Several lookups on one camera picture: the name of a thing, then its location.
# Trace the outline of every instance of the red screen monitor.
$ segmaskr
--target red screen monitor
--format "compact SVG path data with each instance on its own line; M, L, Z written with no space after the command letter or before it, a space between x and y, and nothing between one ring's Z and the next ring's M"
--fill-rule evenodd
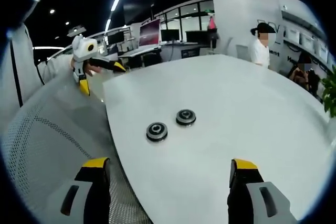
M140 27L139 46L159 44L160 20L156 19Z

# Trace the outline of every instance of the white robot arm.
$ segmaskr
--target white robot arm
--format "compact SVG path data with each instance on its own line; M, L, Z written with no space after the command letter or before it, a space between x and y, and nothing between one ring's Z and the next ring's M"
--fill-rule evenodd
M120 71L126 72L125 68L117 61L110 61L98 54L98 43L95 39L83 38L82 35L77 35L72 41L73 53L73 75L80 90L90 95L87 77L84 71L85 64L90 63L93 66L113 70L114 67Z
M73 75L79 88L82 92L90 95L89 85L86 74L84 72L84 66L86 61L98 54L98 43L95 39L83 38L82 35L77 35L72 41L73 53Z

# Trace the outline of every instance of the computer monitor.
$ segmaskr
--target computer monitor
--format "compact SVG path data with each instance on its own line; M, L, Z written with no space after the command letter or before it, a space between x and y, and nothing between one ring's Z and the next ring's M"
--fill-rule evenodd
M124 40L125 40L125 37L124 37L124 32L123 31L120 31L116 34L112 34L112 35L108 36L108 41L109 41L110 45L123 42Z
M139 46L159 44L160 20L156 19L140 27Z
M211 47L208 31L187 31L187 42L197 42L204 47ZM212 39L212 47L216 48L216 39Z
M180 39L180 30L178 29L161 30L162 41L175 41L179 39Z

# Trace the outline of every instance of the man in white shirt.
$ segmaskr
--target man in white shirt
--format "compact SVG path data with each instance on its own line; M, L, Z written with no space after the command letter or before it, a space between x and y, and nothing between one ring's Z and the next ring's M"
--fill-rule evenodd
M258 37L249 46L251 61L257 65L269 68L268 36L274 30L266 23L259 23L257 28L251 30L253 35L258 32Z

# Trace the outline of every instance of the person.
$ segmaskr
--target person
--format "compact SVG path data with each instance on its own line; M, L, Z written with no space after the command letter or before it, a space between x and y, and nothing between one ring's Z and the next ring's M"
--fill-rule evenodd
M24 21L33 12L36 5L31 6L23 20L7 32L8 42L5 46L0 67L0 136L6 131L9 122L16 112L39 88L42 83L51 80L57 74L71 71L73 55L59 55L48 64L38 65L39 73L34 64L33 43ZM86 64L85 72L100 72L100 68Z
M311 59L310 56L303 51L300 54L298 63L292 67L288 73L288 78L300 85L307 91L310 90L309 85L309 71L311 70Z
M256 28L251 29L252 35L256 35L257 38L252 41L249 46L249 54L251 61L257 65L270 69L269 63L269 33L275 33L266 23L259 23Z

